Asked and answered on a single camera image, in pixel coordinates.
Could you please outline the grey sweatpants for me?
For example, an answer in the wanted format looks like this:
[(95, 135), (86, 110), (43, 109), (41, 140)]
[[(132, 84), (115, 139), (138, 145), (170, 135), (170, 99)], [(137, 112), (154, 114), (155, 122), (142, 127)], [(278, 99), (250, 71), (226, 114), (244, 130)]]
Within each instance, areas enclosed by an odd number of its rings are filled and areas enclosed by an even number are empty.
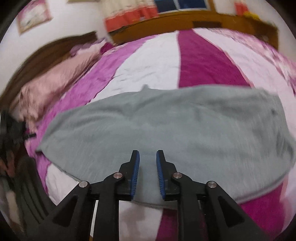
[(156, 153), (193, 180), (245, 202), (273, 190), (295, 164), (280, 98), (260, 89), (144, 88), (58, 114), (37, 151), (67, 174), (102, 181), (140, 152), (135, 201), (163, 205)]

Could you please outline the pink quilted pillow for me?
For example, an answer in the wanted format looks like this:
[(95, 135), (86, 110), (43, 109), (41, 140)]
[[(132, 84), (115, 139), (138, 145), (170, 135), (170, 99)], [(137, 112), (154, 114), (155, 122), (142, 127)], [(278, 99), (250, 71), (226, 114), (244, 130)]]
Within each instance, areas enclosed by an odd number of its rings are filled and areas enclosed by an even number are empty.
[(106, 40), (74, 46), (61, 63), (26, 83), (13, 101), (17, 120), (38, 122), (74, 83), (76, 83), (113, 44)]

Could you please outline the dark wooden headboard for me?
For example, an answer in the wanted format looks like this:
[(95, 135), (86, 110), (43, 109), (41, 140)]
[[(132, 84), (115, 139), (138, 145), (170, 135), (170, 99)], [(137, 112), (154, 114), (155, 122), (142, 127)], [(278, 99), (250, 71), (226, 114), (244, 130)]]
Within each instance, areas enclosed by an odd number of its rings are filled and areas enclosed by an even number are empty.
[(51, 67), (70, 56), (75, 45), (82, 45), (97, 40), (96, 32), (69, 36), (50, 42), (35, 51), (16, 70), (1, 94), (1, 108), (11, 105), (23, 85), (45, 73)]

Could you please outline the pink white striped bedspread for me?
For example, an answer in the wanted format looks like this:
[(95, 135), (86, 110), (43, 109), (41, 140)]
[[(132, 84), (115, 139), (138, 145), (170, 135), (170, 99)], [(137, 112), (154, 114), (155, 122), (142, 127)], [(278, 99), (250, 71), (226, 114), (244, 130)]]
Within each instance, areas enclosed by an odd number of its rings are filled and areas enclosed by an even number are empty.
[(226, 29), (195, 28), (145, 37), (103, 53), (37, 123), (26, 145), (36, 159), (42, 189), (58, 204), (77, 181), (36, 154), (47, 126), (66, 110), (147, 85), (177, 89), (201, 84), (262, 88), (277, 94), (295, 133), (295, 63), (253, 36)]

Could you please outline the orange cream curtain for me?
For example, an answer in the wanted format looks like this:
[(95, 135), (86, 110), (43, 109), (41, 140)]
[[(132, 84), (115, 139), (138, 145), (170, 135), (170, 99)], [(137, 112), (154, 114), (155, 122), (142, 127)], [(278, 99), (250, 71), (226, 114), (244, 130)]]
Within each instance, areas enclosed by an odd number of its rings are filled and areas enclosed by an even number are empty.
[(99, 6), (109, 33), (142, 20), (158, 17), (154, 1), (103, 0), (99, 1)]

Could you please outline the wooden low cabinet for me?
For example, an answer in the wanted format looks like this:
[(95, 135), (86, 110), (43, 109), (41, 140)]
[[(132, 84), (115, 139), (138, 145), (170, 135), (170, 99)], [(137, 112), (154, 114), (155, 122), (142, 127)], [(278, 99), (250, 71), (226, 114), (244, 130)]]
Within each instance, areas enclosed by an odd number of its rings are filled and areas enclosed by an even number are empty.
[(123, 44), (147, 36), (189, 30), (193, 28), (222, 28), (255, 36), (278, 49), (278, 28), (261, 20), (245, 16), (226, 15), (213, 11), (181, 11), (161, 14), (157, 18), (140, 21), (109, 33), (116, 44)]

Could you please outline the yellow toy on cabinet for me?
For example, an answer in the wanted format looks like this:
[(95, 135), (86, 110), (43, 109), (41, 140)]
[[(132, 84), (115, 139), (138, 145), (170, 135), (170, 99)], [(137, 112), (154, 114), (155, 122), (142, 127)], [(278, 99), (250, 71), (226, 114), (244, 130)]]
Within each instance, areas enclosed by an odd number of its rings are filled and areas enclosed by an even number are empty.
[(249, 12), (249, 11), (245, 11), (243, 13), (243, 15), (246, 17), (246, 18), (250, 18), (250, 19), (253, 19), (253, 20), (260, 20), (260, 17), (257, 15), (257, 14), (254, 14), (252, 12)]

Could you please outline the framed pink wall picture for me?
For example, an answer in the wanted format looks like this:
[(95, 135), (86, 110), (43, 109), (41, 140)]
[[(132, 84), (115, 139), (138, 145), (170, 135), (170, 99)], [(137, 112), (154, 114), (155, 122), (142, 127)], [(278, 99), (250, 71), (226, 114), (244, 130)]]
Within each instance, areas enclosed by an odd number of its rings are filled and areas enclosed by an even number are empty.
[(52, 20), (52, 16), (47, 1), (30, 1), (16, 17), (18, 32), (22, 35), (28, 30), (50, 20)]

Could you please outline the window with wooden frame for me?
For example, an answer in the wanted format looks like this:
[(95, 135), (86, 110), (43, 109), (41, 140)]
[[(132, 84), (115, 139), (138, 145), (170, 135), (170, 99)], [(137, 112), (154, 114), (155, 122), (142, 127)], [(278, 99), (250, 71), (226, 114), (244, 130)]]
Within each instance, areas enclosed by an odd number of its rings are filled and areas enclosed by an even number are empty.
[(210, 10), (209, 1), (205, 0), (155, 0), (159, 13), (187, 10)]

